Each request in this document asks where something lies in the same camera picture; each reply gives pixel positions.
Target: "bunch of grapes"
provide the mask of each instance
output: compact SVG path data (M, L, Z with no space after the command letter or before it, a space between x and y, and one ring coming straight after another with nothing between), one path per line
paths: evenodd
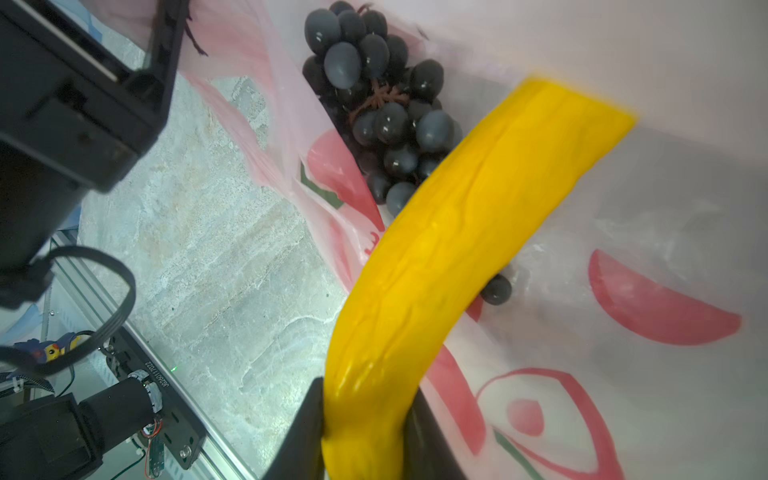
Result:
M314 53L303 74L366 178L373 200L396 217L462 130L437 98L445 72L429 59L408 66L408 46L390 35L385 16L339 0L307 15L304 38ZM481 292L501 305L511 284L494 276Z

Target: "plastic bag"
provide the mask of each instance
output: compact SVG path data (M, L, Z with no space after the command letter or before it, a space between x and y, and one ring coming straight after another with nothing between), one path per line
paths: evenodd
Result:
M422 382L469 478L760 477L765 192L642 127L587 172Z
M635 120L530 78L419 187L362 269L333 330L322 442L331 478L402 477L403 425L445 338Z
M153 2L85 3L146 45ZM408 12L401 18L381 9L412 57L446 66L440 99L468 131L523 72L485 56L490 47L472 36L479 24L456 30L464 47L403 26L445 32L459 15L471 23L466 8L492 9L404 3L384 5ZM208 56L187 39L180 70L243 150L254 181L300 209L351 289L385 222L300 73L310 54L303 19L326 6L193 0L190 30ZM490 25L486 35L504 27ZM273 115L266 151L207 82L241 75ZM587 173L508 268L511 301L476 303L475 320L459 320L422 383L469 478L758 478L768 466L768 326L758 320L768 302L768 182L749 169L639 127Z

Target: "black bracket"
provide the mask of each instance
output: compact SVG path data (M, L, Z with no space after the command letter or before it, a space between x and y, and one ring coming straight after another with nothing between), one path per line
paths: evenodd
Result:
M0 1L1 271L32 260L89 190L111 190L155 143L188 17L189 0L158 0L132 71L48 0Z
M152 361L125 328L119 329L111 338L105 355L107 365L118 381L141 369L149 373L160 387L163 408L158 414L163 419L163 425L158 435L181 468L188 470L203 448L207 430L197 414L168 382L168 372L165 372L163 366Z
M325 472L323 436L323 378L310 384L264 480L322 480ZM466 480L448 447L422 390L406 416L403 452L405 480Z

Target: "red print on bag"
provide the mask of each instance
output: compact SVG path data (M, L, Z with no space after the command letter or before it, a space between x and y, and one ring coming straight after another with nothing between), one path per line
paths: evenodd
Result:
M315 141L307 153L306 167L315 180L329 188L339 200L368 217L376 228L384 231L379 208L339 132L328 130Z
M469 308L467 309L467 315L469 315L469 318L473 319L476 322L480 320L480 315L482 315L482 297L481 296L477 295L475 299L472 301L472 303L469 304Z
M370 232L371 237L373 238L373 245L370 248L366 248L363 250L363 252L366 253L369 257L371 256L371 253L373 253L373 249L376 248L376 245L379 244L379 240L381 240L381 237L379 237L379 234L376 232Z
M529 437L538 437L544 433L544 413L536 400L512 400L507 405L507 419L513 429Z
M349 268L349 261L346 258L346 239L344 232L339 225L339 222L335 218L331 217L328 221L328 227L331 233L331 239L333 240L333 262L336 270L336 275L339 276L344 288L349 292L355 286L355 279L352 275L352 270Z
M661 286L602 250L595 250L589 260L589 283L612 319L655 342L703 345L741 327L741 315Z
M501 432L501 429L495 429L495 431L503 435L511 444L517 447L517 449L524 453L528 458L532 458L553 472L557 472L560 475L572 478L573 480L623 480L624 473L621 470L621 465L619 464L618 457L616 455L616 447L614 445L614 440L611 437L611 433L608 431L608 427L605 424L602 415L600 415L597 406L595 406L594 402L592 402L592 399L590 398L589 394L587 394L587 391L579 384L579 382L576 381L576 379L571 374L550 369L528 368L515 370L514 372L506 373L487 381L487 383L483 385L478 391L476 396L477 401L479 402L483 391L494 382L507 379L512 376L525 375L548 377L560 382L565 392L568 394L568 396L571 397L571 400L573 400L574 405L576 405L576 408L584 420L584 424L587 426L587 430L589 431L592 444L594 446L595 456L597 457L597 471L579 472L578 470L559 465L552 462L551 460L546 459L543 455L539 455L528 447L522 445L520 442L514 440L509 435L504 434ZM535 401L526 399L524 402L528 402L526 409L531 411L532 405L530 402ZM540 435L544 431L544 420L543 415L541 414L541 407L538 405L538 402L535 402L535 404L539 408L538 414L541 415L541 419L533 419L532 421L528 421L529 425L519 424L518 426L531 429L533 433L538 433L538 435Z
M461 369L458 367L453 355L444 346L440 349L437 359L427 372L427 379L435 388L440 398L445 403L451 417L458 426L462 438L469 447L472 454L477 455L485 444L487 425L479 407L479 400L482 393L488 386L502 379L512 376L542 376L557 380L562 385L565 392L571 397L581 414L584 424L590 433L597 457L598 469L595 472L579 472L571 468L559 465L547 460L543 455L539 455L533 450L523 446L508 435L501 432L500 429L494 429L497 435L503 435L504 438L513 444L522 454L528 458L534 459L544 467L553 472L557 472L573 480L623 480L624 473L616 455L616 448L611 433L603 420L598 408L592 402L587 394L574 377L568 373L551 369L527 368L515 370L501 376L497 376L484 384L478 394L475 396L469 388ZM518 413L526 412L532 415L530 419L521 419L516 416ZM512 400L508 404L508 414L515 415L510 418L513 428L530 435L539 436L544 432L545 422L544 413L541 406L534 399Z

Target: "wire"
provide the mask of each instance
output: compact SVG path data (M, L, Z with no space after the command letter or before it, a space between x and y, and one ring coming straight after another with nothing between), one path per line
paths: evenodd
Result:
M30 383L25 383L24 386L22 387L22 389L24 389L24 390L40 389L40 390L45 390L46 392L49 391L45 387L41 387L41 386L37 386L37 385L32 385ZM7 397L7 396L11 396L14 393L16 393L16 391L12 387L10 389L5 389L5 390L0 392L0 399L3 399L5 397Z
M157 419L154 420L154 427L152 428L152 433L147 434L144 432L144 429L141 430L141 434L146 439L153 439L157 436L158 433L160 433L160 430L163 428L163 419L160 419L160 423L157 423Z
M121 303L118 309L112 313L112 316L104 323L104 325L99 327L99 329L91 335L91 338L85 340L82 345L67 352L67 355L62 355L48 363L38 364L31 353L9 346L0 346L0 362L10 363L22 371L31 373L35 376L53 375L54 373L74 365L90 353L99 349L99 346L103 346L104 342L110 339L114 333L123 326L123 323L125 323L128 315L131 314L131 310L136 303L136 279L134 278L134 274L131 273L128 267L120 260L92 248L81 247L79 245L67 245L52 250L40 261L52 264L54 259L59 257L85 258L86 260L99 263L112 272L115 272L128 284L128 293L123 299L123 303Z
M80 330L79 332L75 333L74 337L75 337L75 338L78 338L80 335L88 335L88 336L93 336L93 334L94 334L94 331L93 331L93 330ZM97 349L98 349L98 351L99 351L99 352L101 352L101 354L102 354L102 355L104 355L104 356L109 356L109 357L112 357L112 356L114 356L114 354L113 354L113 353L109 353L109 352L108 352L108 351L107 351L107 350L104 348L104 344L103 344L103 343L102 343L101 345L99 345L99 346L97 347Z
M163 419L160 419L160 423L157 423L157 419L154 420L154 427L152 428L152 433L147 434L144 432L144 429L141 429L141 434L146 438L149 439L149 445L147 445L147 451L150 452L152 448L152 439L157 436L158 433L160 433L160 430L163 428ZM144 459L144 477L152 479L153 477L150 477L147 475L147 463L149 461L149 455L147 458Z
M15 374L14 372L0 372L0 383L7 382L8 377L11 375L15 376L17 379L24 380L24 388L26 389L43 389L46 392L54 392L53 386L48 380L30 377L24 374Z
M67 392L67 390L69 390L69 387L71 387L72 384L74 383L74 366L72 366L72 365L69 366L69 374L70 374L70 376L72 378L69 380L69 383L67 384L67 386L64 387L64 389L61 391L61 393L56 395L57 397L63 396Z
M129 466L127 466L127 467L123 468L122 470L120 470L117 475L115 475L114 477L110 478L109 480L115 480L117 477L119 477L120 475L123 475L125 472L127 472L131 468L135 467L142 460L147 458L147 450L144 450L144 448L141 445L139 445L138 443L136 443L136 440L133 440L133 438L131 438L131 441L134 443L134 445L136 445L137 449L141 449L141 458L138 459L136 462L133 462Z
M151 449L151 448L152 448L152 439L149 439L149 445L147 445L147 451L149 452L150 451L149 449ZM149 455L146 455L144 457L144 477L145 478L150 478L150 476L147 475L147 463L148 462L149 462Z

